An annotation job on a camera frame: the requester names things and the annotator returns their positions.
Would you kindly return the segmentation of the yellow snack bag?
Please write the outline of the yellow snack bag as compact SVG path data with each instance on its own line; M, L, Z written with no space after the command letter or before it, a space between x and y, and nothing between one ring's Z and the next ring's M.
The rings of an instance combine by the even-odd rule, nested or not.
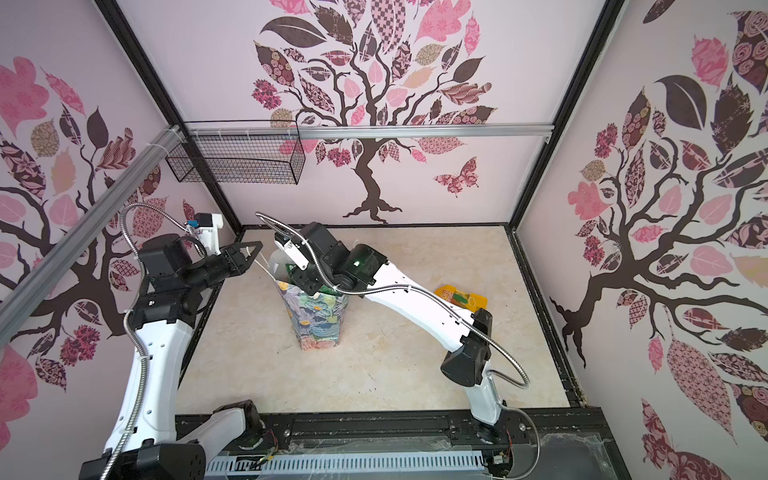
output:
M450 304L471 312L476 312L478 309L486 309L488 306L488 299L486 297L458 290L453 285L441 286L434 293Z

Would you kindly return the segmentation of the green snack bag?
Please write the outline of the green snack bag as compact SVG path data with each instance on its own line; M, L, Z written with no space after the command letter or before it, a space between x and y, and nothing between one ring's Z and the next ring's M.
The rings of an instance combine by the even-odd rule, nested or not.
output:
M339 295L337 291L324 283L314 265L308 265L306 269L302 270L298 265L288 264L286 270L290 283L309 296L314 296L318 293L333 296Z

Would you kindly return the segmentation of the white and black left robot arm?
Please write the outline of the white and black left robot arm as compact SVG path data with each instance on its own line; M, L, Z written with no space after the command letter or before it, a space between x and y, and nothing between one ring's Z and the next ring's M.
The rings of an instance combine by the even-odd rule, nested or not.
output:
M165 234L138 251L144 276L124 317L135 347L131 373L104 451L82 465L82 479L201 479L208 461L227 444L261 426L253 402L242 401L177 436L176 396L203 293L246 273L263 248L259 241L206 248L204 257L193 261L186 241Z

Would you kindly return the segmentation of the floral paper bag white handles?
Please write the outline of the floral paper bag white handles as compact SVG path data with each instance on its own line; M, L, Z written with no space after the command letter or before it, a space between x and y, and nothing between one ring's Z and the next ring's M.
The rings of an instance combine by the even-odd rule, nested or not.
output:
M259 266L272 279L303 351L333 348L340 343L343 318L349 297L346 295L309 296L290 283L286 266L290 259L280 250L269 257L259 254Z

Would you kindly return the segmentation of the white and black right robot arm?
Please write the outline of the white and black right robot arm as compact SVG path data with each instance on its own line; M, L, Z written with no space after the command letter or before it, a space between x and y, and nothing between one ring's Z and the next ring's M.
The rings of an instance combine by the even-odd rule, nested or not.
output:
M291 280L313 295L335 287L383 305L435 338L445 349L442 374L464 388L475 420L493 426L501 416L495 388L485 377L493 317L472 313L424 290L385 255L367 244L347 248L313 222L297 235L275 235L275 244L295 268Z

